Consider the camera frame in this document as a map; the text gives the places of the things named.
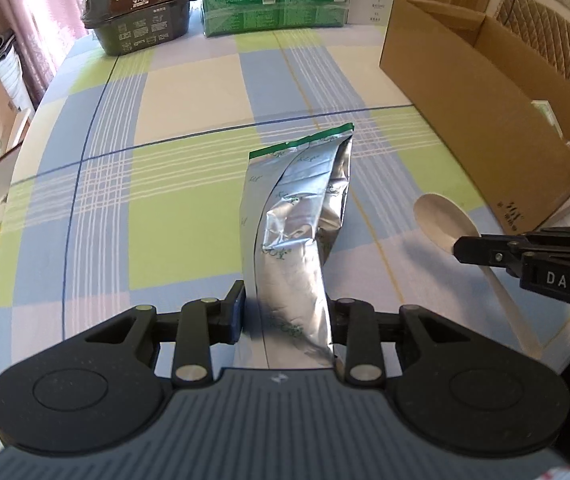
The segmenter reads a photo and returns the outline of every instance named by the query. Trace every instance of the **stacked boxes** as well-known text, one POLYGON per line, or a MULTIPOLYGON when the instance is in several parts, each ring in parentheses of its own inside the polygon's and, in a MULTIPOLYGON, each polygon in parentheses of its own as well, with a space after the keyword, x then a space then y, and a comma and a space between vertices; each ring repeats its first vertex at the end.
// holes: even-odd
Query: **stacked boxes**
POLYGON ((350 0, 203 0, 206 36, 286 27, 342 27, 350 0))

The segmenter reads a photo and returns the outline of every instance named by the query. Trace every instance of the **table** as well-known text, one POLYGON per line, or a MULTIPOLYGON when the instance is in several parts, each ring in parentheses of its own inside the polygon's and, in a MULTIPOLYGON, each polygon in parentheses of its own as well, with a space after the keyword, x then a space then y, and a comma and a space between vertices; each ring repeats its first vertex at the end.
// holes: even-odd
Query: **table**
MULTIPOLYGON (((25 139, 0 239, 0 372, 141 303, 159 312, 225 295, 241 277, 247 154, 351 121, 345 225, 325 267, 334 297, 417 303, 518 344, 482 272, 432 246, 412 213, 439 192, 481 232, 500 229, 433 130, 378 67, 385 30, 278 30, 180 40, 105 57, 82 38, 25 139)), ((557 370, 570 306, 501 281, 557 370)), ((399 373, 385 348, 388 373, 399 373)), ((169 374, 170 352, 159 368, 169 374)), ((213 349, 215 368, 230 348, 213 349)))

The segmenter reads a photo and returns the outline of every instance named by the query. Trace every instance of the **silver foil pouch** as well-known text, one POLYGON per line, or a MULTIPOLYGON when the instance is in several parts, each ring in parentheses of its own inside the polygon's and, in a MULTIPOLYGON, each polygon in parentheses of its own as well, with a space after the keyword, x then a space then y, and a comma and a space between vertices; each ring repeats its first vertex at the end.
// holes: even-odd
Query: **silver foil pouch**
POLYGON ((245 302, 235 366, 332 367, 321 267, 343 216, 353 124, 250 153, 240 209, 245 302))

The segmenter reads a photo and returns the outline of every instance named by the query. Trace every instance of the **metal screw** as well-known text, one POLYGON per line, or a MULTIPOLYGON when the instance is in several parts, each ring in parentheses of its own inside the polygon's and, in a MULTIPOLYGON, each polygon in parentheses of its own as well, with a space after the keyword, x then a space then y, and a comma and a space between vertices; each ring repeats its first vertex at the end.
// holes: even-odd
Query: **metal screw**
POLYGON ((207 377, 207 370, 201 365, 183 365, 175 372, 176 377, 184 381, 200 381, 207 377))
POLYGON ((374 365, 356 365, 350 370, 350 375, 357 381, 375 381, 383 371, 374 365))

